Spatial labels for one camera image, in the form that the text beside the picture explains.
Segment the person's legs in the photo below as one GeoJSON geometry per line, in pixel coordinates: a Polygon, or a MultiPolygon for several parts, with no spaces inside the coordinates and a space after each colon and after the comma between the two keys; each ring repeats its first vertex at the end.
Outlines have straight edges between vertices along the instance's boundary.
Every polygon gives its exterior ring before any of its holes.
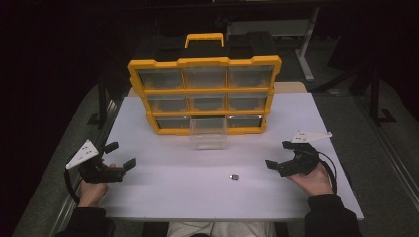
{"type": "Polygon", "coordinates": [[[167,237],[277,237],[272,222],[170,222],[167,237]]]}

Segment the yellow organizer cabinet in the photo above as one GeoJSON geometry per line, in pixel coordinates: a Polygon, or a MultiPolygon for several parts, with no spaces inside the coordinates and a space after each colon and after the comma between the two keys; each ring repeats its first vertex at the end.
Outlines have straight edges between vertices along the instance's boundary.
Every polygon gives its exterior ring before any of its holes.
{"type": "Polygon", "coordinates": [[[152,36],[128,64],[145,117],[159,135],[189,135],[190,118],[224,115],[228,135],[260,134],[282,61],[267,32],[152,36]]]}

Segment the clear plastic drawer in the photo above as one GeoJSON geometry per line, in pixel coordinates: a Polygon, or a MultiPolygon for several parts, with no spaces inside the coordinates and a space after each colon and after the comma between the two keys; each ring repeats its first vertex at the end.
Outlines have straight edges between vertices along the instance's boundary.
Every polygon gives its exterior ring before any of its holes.
{"type": "Polygon", "coordinates": [[[227,146],[224,115],[198,115],[190,118],[190,142],[197,150],[222,150],[227,146]]]}

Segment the black metal stand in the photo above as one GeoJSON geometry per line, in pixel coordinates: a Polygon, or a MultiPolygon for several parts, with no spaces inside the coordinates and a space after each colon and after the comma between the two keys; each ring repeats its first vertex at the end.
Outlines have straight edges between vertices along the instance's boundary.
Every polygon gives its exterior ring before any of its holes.
{"type": "Polygon", "coordinates": [[[389,109],[379,106],[380,76],[376,66],[372,67],[372,79],[370,84],[370,117],[373,123],[381,127],[383,123],[395,123],[396,119],[389,109]]]}
{"type": "Polygon", "coordinates": [[[111,103],[118,104],[128,94],[131,88],[129,76],[116,71],[100,73],[97,79],[99,109],[91,114],[88,124],[96,125],[99,129],[108,120],[111,103]]]}

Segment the aluminium rail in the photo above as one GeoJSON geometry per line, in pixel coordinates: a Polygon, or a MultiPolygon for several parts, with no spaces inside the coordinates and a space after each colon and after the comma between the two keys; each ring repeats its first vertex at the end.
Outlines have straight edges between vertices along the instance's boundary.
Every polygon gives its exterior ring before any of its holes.
{"type": "Polygon", "coordinates": [[[366,118],[371,130],[379,140],[381,147],[386,153],[388,162],[399,179],[402,187],[405,189],[415,209],[419,212],[419,185],[414,181],[410,172],[400,159],[400,155],[391,144],[388,136],[382,130],[380,124],[374,121],[374,119],[370,116],[369,108],[366,102],[360,97],[355,97],[354,101],[363,116],[366,118]]]}
{"type": "MultiPolygon", "coordinates": [[[[122,101],[120,101],[118,104],[111,103],[110,110],[108,111],[109,117],[104,127],[99,129],[96,125],[93,125],[95,126],[95,134],[89,135],[88,139],[91,140],[97,148],[106,143],[113,123],[116,119],[116,115],[119,111],[121,102],[122,101]]],[[[64,169],[63,178],[65,181],[67,196],[48,237],[53,237],[56,233],[62,231],[67,226],[70,215],[72,214],[72,211],[76,207],[77,201],[79,200],[78,194],[81,176],[79,174],[78,168],[75,167],[70,170],[64,169]]]]}

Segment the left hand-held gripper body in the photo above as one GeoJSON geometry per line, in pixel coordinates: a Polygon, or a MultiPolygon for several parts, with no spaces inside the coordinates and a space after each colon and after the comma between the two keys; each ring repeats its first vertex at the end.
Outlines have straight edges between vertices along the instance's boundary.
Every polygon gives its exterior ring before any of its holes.
{"type": "Polygon", "coordinates": [[[114,183],[121,182],[125,171],[123,167],[111,167],[103,162],[103,147],[97,148],[87,139],[72,155],[65,165],[66,170],[77,167],[82,179],[87,183],[114,183]]]}

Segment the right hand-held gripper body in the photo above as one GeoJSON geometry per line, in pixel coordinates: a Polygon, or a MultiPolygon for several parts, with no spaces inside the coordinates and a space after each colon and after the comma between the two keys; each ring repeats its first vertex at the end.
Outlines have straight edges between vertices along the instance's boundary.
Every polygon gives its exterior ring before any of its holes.
{"type": "Polygon", "coordinates": [[[311,145],[311,142],[321,139],[331,138],[332,133],[306,132],[299,131],[289,142],[298,143],[299,148],[292,150],[294,158],[280,163],[278,170],[282,177],[287,177],[299,173],[309,174],[320,162],[319,152],[311,145]]]}

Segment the person's left hand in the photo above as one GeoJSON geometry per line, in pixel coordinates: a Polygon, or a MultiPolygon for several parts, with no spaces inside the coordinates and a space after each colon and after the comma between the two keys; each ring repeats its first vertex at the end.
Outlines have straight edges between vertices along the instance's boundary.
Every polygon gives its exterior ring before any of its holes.
{"type": "Polygon", "coordinates": [[[102,197],[108,190],[106,183],[92,184],[81,181],[81,196],[79,207],[98,207],[102,197]]]}

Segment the white desk with legs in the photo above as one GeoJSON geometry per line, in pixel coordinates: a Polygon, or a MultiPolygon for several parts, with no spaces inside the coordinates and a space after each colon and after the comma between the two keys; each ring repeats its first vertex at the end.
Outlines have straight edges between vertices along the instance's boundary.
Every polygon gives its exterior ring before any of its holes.
{"type": "Polygon", "coordinates": [[[311,41],[319,11],[320,8],[315,7],[311,12],[311,16],[307,19],[233,22],[228,25],[227,34],[232,36],[255,31],[268,31],[273,37],[302,37],[302,43],[295,50],[295,55],[305,80],[312,82],[314,75],[305,55],[311,41]]]}

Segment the person's right hand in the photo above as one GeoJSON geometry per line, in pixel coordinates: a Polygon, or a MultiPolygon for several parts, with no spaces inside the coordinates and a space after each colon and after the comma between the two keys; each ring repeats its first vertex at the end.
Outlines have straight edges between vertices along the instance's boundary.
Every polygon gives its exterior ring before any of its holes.
{"type": "Polygon", "coordinates": [[[299,185],[310,197],[333,194],[328,173],[319,163],[308,175],[295,174],[288,179],[299,185]]]}

